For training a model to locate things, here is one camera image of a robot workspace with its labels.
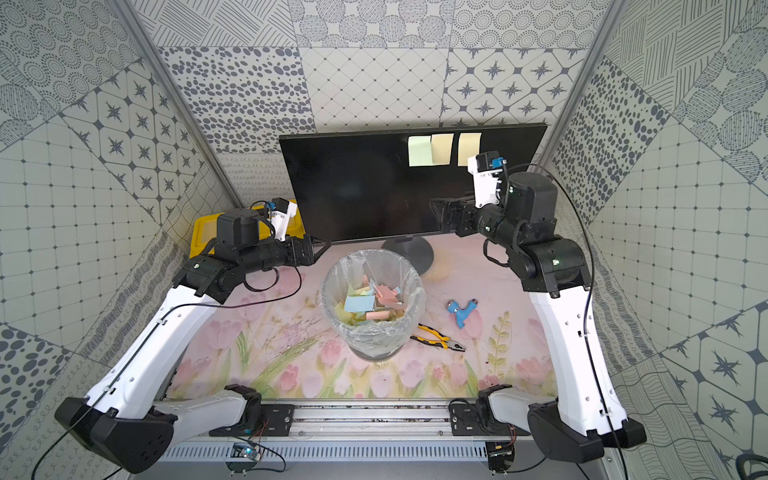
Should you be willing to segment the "green sticky note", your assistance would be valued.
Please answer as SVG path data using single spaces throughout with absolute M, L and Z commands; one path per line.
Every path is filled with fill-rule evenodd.
M 407 141 L 408 163 L 410 167 L 433 165 L 431 137 L 410 136 Z

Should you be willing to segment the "mesh waste bin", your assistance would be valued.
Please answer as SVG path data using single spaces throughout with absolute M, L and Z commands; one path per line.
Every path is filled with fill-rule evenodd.
M 383 361 L 396 355 L 410 340 L 411 331 L 385 329 L 382 325 L 351 328 L 341 333 L 342 339 L 358 357 Z

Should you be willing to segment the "light blue sticky note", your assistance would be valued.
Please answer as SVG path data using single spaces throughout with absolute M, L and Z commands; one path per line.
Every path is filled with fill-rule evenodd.
M 375 309 L 376 297 L 373 295 L 348 295 L 344 302 L 344 310 L 349 313 L 365 313 Z

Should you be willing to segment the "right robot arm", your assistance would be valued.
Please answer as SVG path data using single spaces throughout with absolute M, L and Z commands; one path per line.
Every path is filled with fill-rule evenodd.
M 478 233 L 505 250 L 503 266 L 517 275 L 542 323 L 557 387 L 547 400 L 512 386 L 487 388 L 478 397 L 482 415 L 529 432 L 544 456 L 557 461 L 583 464 L 608 448 L 645 443 L 644 426 L 627 415 L 607 371 L 586 256 L 555 232 L 555 181 L 501 171 L 473 180 L 472 198 L 436 198 L 430 209 L 442 232 Z

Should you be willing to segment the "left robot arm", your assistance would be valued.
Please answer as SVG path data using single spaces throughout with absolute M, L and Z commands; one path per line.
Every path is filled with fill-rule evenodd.
M 172 446 L 221 430 L 252 433 L 264 423 L 262 396 L 237 384 L 181 402 L 156 395 L 187 347 L 247 276 L 310 266 L 322 256 L 310 236 L 291 236 L 295 203 L 275 198 L 216 219 L 216 234 L 173 279 L 164 302 L 116 365 L 82 397 L 67 397 L 54 418 L 86 450 L 131 474 L 146 471 Z

